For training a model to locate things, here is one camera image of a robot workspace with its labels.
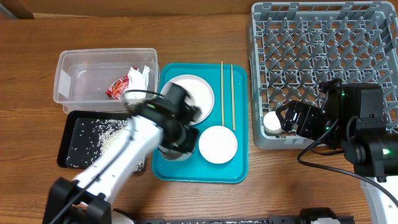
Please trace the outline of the white round plate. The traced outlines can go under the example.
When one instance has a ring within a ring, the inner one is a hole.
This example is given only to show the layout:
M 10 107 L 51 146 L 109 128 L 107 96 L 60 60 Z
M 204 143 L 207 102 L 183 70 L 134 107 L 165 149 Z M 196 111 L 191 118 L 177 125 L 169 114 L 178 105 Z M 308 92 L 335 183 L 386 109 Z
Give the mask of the white round plate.
M 198 124 L 209 117 L 215 104 L 215 96 L 212 87 L 204 79 L 196 75 L 179 75 L 169 80 L 161 89 L 161 94 L 165 95 L 172 83 L 180 85 L 190 95 L 185 102 L 190 106 L 197 106 L 201 109 L 201 115 L 190 124 Z

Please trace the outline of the red snack wrapper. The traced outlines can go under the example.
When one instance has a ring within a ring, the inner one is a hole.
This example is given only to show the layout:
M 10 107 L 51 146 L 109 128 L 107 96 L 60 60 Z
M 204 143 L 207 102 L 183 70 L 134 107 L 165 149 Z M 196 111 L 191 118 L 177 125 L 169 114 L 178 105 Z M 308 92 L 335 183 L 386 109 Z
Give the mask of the red snack wrapper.
M 125 89 L 129 86 L 129 77 L 126 75 L 116 80 L 106 91 L 106 95 L 115 100 L 121 100 Z

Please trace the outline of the pink bowl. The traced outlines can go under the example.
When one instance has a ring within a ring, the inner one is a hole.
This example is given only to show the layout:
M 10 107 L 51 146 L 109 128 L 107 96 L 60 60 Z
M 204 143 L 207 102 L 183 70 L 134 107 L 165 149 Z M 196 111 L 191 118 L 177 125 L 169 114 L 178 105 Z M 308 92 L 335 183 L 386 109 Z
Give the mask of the pink bowl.
M 229 162 L 237 153 L 238 140 L 224 126 L 212 126 L 202 132 L 198 148 L 202 157 L 212 164 Z

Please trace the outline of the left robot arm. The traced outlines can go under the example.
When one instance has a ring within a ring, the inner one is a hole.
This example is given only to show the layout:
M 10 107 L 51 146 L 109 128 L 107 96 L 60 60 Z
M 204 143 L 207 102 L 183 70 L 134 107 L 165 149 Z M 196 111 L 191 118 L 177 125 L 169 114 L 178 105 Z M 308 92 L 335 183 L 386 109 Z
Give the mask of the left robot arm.
M 201 110 L 190 106 L 186 89 L 175 83 L 166 94 L 124 105 L 128 124 L 113 145 L 72 181 L 59 178 L 51 187 L 44 223 L 127 223 L 113 215 L 112 204 L 141 159 L 158 149 L 168 160 L 192 155 L 199 131 L 190 124 Z

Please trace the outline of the grey bowl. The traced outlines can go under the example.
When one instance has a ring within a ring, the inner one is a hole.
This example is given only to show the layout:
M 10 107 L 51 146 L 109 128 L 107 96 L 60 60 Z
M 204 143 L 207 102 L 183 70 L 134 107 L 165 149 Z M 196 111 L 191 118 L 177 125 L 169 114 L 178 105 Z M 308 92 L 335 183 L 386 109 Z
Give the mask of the grey bowl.
M 170 149 L 159 148 L 160 155 L 167 161 L 185 161 L 189 159 L 192 152 L 178 152 Z

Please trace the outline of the white tissue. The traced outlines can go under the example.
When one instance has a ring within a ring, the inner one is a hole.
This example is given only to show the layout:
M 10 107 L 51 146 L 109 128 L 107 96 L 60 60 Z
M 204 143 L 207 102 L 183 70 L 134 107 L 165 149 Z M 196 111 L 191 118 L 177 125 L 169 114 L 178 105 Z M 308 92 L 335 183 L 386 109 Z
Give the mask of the white tissue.
M 140 72 L 138 68 L 131 67 L 128 72 L 128 85 L 123 91 L 124 98 L 127 100 L 139 100 L 146 97 L 146 92 L 140 92 L 140 90 L 147 90 L 149 86 L 149 74 L 150 68 L 144 66 Z

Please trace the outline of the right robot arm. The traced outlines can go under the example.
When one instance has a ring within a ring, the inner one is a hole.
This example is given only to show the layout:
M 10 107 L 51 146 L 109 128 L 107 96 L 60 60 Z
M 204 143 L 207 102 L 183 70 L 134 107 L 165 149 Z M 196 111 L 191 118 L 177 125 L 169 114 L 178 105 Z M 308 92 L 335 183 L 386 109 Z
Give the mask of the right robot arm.
M 281 128 L 313 141 L 301 156 L 324 144 L 332 155 L 344 154 L 354 170 L 298 162 L 359 179 L 372 222 L 397 223 L 397 135 L 387 133 L 382 87 L 335 78 L 320 82 L 319 90 L 326 95 L 321 108 L 301 101 L 278 107 Z

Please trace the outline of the white cup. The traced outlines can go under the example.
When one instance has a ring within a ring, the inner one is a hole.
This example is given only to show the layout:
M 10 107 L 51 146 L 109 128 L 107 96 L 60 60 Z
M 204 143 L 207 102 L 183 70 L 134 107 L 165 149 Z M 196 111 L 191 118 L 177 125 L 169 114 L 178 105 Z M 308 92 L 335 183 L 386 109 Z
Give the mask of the white cup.
M 279 136 L 283 130 L 275 111 L 266 113 L 263 117 L 264 132 L 268 136 Z

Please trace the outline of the rice grains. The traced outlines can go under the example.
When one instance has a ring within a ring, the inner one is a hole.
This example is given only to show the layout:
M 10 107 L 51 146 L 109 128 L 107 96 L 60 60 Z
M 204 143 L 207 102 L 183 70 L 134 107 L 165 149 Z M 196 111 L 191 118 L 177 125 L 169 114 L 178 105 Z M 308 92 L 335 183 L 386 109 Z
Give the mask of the rice grains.
M 129 122 L 120 119 L 78 118 L 72 132 L 66 166 L 86 169 L 117 140 Z

